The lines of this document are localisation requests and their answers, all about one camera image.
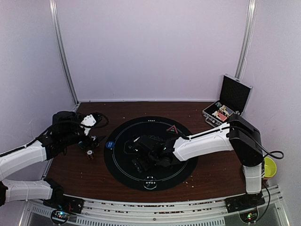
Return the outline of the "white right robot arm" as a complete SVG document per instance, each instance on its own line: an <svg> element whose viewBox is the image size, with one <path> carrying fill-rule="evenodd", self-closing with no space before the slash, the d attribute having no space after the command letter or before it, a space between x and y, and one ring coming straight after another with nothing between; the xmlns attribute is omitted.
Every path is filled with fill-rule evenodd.
<svg viewBox="0 0 301 226"><path fill-rule="evenodd" d="M263 147L259 130L237 114L218 127L186 136L157 141L147 135L133 141L131 147L138 153L132 160L138 172L155 166L170 167L206 154L234 151L243 166L246 194L241 204L250 208L259 200L262 180Z"/></svg>

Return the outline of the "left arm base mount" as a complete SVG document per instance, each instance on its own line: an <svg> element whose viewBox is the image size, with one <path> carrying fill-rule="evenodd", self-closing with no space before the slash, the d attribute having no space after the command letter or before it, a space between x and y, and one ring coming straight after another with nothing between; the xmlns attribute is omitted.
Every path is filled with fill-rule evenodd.
<svg viewBox="0 0 301 226"><path fill-rule="evenodd" d="M54 199L49 199L43 200L43 205L54 209L63 210L64 212L68 213L80 214L84 206L84 200L81 198L64 195L61 202L55 201Z"/></svg>

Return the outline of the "blue round blind button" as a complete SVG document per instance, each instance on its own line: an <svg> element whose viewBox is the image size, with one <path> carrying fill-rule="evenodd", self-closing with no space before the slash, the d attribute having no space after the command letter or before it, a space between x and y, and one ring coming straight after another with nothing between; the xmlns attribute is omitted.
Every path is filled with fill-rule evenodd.
<svg viewBox="0 0 301 226"><path fill-rule="evenodd" d="M106 144L105 144L105 147L108 148L108 149L113 149L115 146L115 142L113 141L108 141Z"/></svg>

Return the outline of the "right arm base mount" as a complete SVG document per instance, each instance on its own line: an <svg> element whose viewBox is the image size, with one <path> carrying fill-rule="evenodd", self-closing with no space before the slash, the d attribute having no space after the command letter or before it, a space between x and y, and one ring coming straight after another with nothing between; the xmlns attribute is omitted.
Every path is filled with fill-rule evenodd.
<svg viewBox="0 0 301 226"><path fill-rule="evenodd" d="M226 198L224 201L228 213L252 209L265 204L265 199L260 194L244 194Z"/></svg>

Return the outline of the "red triangular button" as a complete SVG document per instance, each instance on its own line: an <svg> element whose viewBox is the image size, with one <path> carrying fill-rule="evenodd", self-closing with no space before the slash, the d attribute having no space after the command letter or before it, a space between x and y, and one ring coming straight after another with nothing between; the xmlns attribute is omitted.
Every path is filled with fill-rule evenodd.
<svg viewBox="0 0 301 226"><path fill-rule="evenodd" d="M177 130L177 127L175 125L171 126L166 131L169 132L169 133L178 134L178 130Z"/></svg>

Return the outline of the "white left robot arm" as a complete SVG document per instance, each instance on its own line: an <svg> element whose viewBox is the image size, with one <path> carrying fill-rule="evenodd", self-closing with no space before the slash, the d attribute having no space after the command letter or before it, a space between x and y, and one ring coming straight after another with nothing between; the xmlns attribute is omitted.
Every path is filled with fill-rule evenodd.
<svg viewBox="0 0 301 226"><path fill-rule="evenodd" d="M52 179L39 181L14 181L8 176L38 162L49 161L67 147L79 144L82 148L97 147L104 137L91 136L91 129L101 129L109 124L102 113L88 115L60 111L52 116L52 125L31 142L0 155L0 204L12 201L45 200L57 209L67 206L63 187Z"/></svg>

